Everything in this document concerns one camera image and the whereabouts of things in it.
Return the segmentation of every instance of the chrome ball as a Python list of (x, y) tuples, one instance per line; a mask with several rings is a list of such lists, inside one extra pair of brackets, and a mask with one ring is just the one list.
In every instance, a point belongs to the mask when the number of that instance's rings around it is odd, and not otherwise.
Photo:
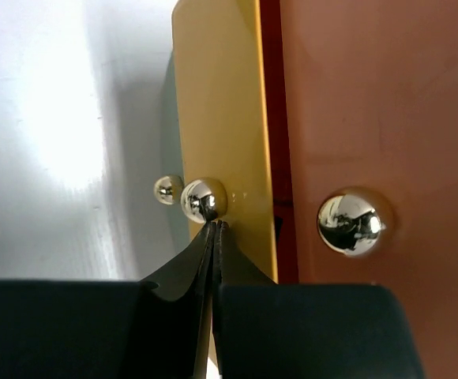
[(197, 179), (185, 187), (180, 204), (183, 213), (193, 222), (213, 221), (226, 214), (226, 190), (216, 179)]
[(324, 243), (347, 257), (373, 252), (392, 233), (392, 210), (385, 199), (364, 189), (346, 189), (321, 206), (317, 229)]
[(156, 182), (153, 186), (153, 194), (160, 203), (173, 205), (180, 201), (182, 189), (182, 178), (176, 175), (168, 175)]

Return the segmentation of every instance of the gray metal surface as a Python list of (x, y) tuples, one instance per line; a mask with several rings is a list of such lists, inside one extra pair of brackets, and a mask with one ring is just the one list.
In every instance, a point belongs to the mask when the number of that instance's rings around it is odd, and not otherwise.
[(188, 242), (175, 0), (0, 1), (0, 278), (137, 279)]

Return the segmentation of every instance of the gold plate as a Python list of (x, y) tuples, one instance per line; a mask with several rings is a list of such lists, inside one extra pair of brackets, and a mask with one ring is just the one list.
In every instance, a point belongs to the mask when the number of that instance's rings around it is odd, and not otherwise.
[(173, 45), (185, 180), (223, 183), (239, 247), (277, 281), (259, 1), (181, 0)]

